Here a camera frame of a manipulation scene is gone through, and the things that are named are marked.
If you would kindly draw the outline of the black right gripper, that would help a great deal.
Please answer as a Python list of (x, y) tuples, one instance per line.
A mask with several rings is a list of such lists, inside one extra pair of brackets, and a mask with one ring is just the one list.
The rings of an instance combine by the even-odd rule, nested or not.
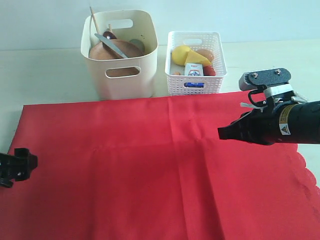
[(237, 140), (247, 143), (272, 145), (313, 143), (313, 104), (311, 102), (287, 104), (274, 114), (259, 120), (259, 136), (251, 125), (252, 112), (243, 113), (228, 126), (219, 127), (220, 140)]

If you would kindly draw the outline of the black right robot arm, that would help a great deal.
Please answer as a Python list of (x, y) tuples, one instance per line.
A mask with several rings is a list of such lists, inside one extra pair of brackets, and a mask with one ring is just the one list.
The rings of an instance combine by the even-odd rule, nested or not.
[(286, 102), (264, 111), (243, 113), (228, 126), (218, 128), (221, 140), (238, 140), (258, 145), (275, 143), (319, 144), (320, 102)]

